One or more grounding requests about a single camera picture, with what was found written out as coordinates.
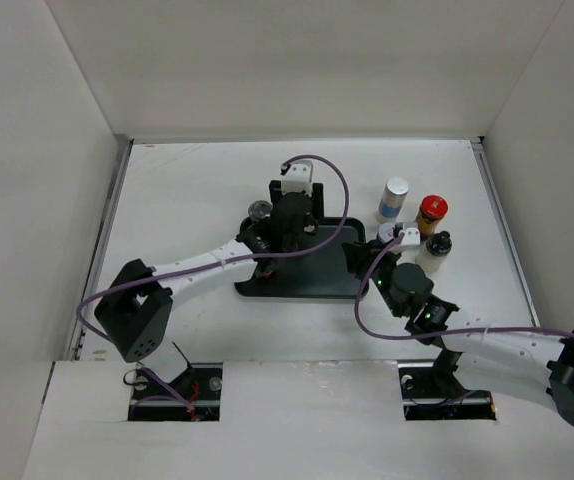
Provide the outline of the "clear lid pepper grinder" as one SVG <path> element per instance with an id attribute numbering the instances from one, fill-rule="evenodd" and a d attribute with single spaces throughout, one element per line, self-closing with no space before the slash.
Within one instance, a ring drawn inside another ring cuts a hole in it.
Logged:
<path id="1" fill-rule="evenodd" d="M 266 200 L 257 200 L 248 207 L 248 218 L 252 223 L 259 223 L 271 217 L 273 205 Z"/>

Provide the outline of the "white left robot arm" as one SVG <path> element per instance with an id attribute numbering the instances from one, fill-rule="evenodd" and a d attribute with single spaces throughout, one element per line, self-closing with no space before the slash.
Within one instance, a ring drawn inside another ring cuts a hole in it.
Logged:
<path id="1" fill-rule="evenodd" d="M 323 186 L 313 183 L 310 190 L 297 192 L 287 190 L 286 183 L 271 183 L 270 210 L 262 212 L 260 207 L 251 206 L 251 223 L 228 243 L 191 259 L 156 267 L 132 260 L 112 285 L 149 282 L 105 295 L 97 304 L 94 316 L 123 360 L 138 362 L 153 372 L 167 397 L 186 395 L 192 377 L 189 361 L 166 334 L 172 311 L 222 286 L 275 275 L 285 261 L 268 255 L 303 250 L 306 239 L 316 234 Z"/>

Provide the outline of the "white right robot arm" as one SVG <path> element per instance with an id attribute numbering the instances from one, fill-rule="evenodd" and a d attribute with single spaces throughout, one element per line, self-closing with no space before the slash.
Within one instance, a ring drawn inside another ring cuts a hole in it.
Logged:
<path id="1" fill-rule="evenodd" d="M 439 349 L 431 384 L 450 396 L 460 389 L 502 393 L 543 406 L 574 427 L 574 330 L 497 327 L 469 316 L 433 292 L 423 270 L 400 263 L 396 239 L 345 243 L 347 270 L 362 286 L 374 284 L 390 314 L 405 320 L 404 334 L 358 327 L 385 341 L 416 341 Z"/>

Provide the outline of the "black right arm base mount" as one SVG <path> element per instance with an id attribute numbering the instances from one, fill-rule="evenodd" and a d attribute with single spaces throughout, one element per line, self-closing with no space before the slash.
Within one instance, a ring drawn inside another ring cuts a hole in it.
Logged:
<path id="1" fill-rule="evenodd" d="M 399 362 L 397 369 L 407 421 L 495 421 L 493 398 L 487 391 L 467 390 L 455 378 L 456 354 L 434 360 Z"/>

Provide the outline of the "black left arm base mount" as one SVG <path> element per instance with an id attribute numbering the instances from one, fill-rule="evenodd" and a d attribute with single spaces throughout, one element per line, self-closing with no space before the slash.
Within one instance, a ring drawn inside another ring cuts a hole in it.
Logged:
<path id="1" fill-rule="evenodd" d="M 223 391 L 222 363 L 192 363 L 170 383 L 191 406 L 187 408 L 152 375 L 137 366 L 123 375 L 130 389 L 127 419 L 131 422 L 217 422 Z"/>

